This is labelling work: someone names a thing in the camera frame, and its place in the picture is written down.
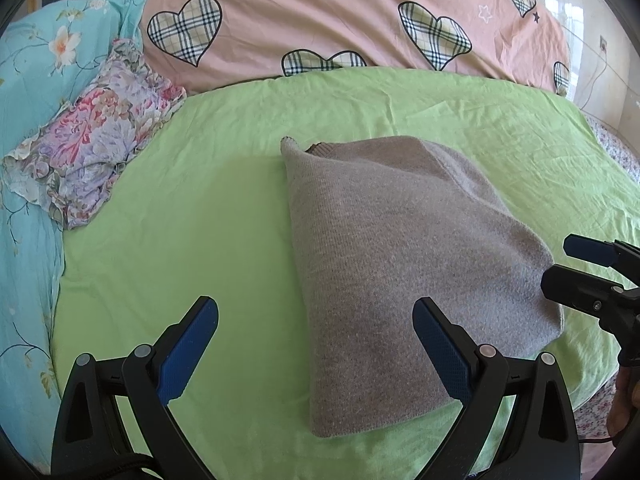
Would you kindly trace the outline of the person's right hand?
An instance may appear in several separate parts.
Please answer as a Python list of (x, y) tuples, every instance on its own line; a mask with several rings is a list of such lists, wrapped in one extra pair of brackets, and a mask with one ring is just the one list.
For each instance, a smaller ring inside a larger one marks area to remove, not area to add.
[(634, 369), (621, 367), (616, 376), (615, 396), (606, 421), (610, 437), (615, 437), (626, 427), (631, 410), (639, 408), (639, 396), (639, 381), (634, 379)]

